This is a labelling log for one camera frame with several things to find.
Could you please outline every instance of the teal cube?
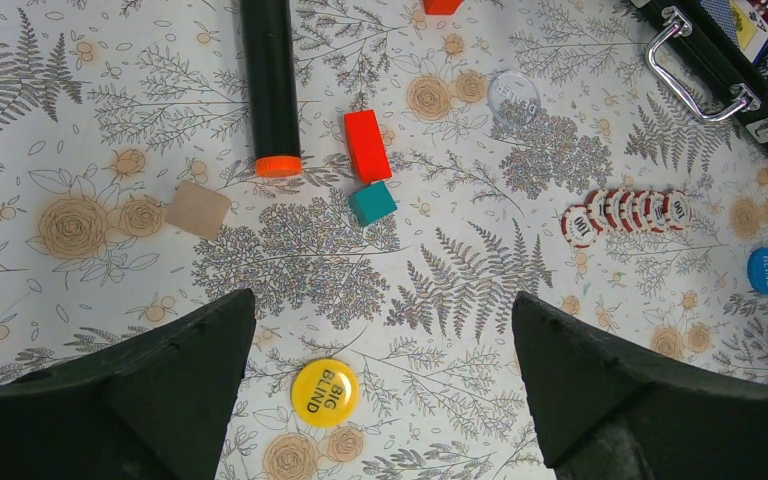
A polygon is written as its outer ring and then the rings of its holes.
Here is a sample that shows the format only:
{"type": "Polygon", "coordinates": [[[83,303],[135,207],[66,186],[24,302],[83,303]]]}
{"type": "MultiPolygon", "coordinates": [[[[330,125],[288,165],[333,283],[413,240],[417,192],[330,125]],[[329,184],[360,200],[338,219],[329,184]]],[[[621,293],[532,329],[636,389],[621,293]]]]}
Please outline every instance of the teal cube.
{"type": "Polygon", "coordinates": [[[375,182],[349,197],[349,206],[363,227],[396,211],[396,202],[384,182],[375,182]]]}

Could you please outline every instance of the black cylinder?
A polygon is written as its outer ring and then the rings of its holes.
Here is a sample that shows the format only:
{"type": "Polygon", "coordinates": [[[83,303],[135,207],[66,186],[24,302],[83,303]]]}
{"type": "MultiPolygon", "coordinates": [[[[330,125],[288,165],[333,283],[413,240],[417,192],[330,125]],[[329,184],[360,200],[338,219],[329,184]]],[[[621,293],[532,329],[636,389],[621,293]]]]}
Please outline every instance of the black cylinder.
{"type": "Polygon", "coordinates": [[[289,2],[241,0],[240,12],[258,174],[262,160],[297,161],[301,168],[289,2]]]}

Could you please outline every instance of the wooden block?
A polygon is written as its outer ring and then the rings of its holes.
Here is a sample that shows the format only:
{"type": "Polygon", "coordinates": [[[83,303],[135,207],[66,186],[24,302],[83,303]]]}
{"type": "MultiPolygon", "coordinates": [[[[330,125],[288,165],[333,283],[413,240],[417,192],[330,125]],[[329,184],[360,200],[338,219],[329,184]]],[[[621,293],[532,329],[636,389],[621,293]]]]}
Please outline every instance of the wooden block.
{"type": "Polygon", "coordinates": [[[426,15],[453,15],[463,0],[422,0],[426,15]]]}
{"type": "Polygon", "coordinates": [[[396,211],[396,202],[384,182],[375,182],[349,197],[361,227],[371,225],[396,211]]]}
{"type": "Polygon", "coordinates": [[[183,181],[166,212],[166,223],[193,235],[216,240],[219,227],[231,208],[225,195],[208,190],[195,183],[183,181]]]}
{"type": "Polygon", "coordinates": [[[362,110],[347,113],[343,118],[346,122],[346,144],[349,147],[349,155],[352,157],[352,164],[360,180],[371,184],[392,177],[390,160],[384,149],[375,111],[362,110]]]}

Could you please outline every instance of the black case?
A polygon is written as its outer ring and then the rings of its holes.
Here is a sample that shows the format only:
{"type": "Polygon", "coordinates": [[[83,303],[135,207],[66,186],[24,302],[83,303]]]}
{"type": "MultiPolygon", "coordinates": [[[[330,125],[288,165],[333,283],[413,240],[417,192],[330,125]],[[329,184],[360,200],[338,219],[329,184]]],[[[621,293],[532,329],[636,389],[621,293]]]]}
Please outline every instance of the black case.
{"type": "Polygon", "coordinates": [[[678,53],[724,105],[734,103],[733,86],[745,84],[748,87],[757,101],[752,102],[752,110],[746,108],[734,118],[768,152],[768,83],[698,0],[633,0],[632,3],[659,33],[669,23],[672,9],[678,9],[689,21],[690,34],[674,36],[666,44],[678,53]]]}

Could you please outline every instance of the yellow object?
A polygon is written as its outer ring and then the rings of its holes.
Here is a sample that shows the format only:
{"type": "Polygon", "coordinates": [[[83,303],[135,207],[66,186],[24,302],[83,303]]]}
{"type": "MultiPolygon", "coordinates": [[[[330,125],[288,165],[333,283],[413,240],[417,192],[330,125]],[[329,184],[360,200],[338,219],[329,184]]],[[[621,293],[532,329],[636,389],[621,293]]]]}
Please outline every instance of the yellow object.
{"type": "Polygon", "coordinates": [[[741,50],[746,50],[752,42],[752,38],[758,33],[758,28],[749,20],[746,13],[734,3],[731,5],[731,13],[734,14],[735,26],[737,27],[737,43],[740,44],[741,50]]]}
{"type": "Polygon", "coordinates": [[[359,398],[355,373],[332,358],[309,363],[293,383],[293,408],[314,427],[328,428],[345,422],[359,398]]]}

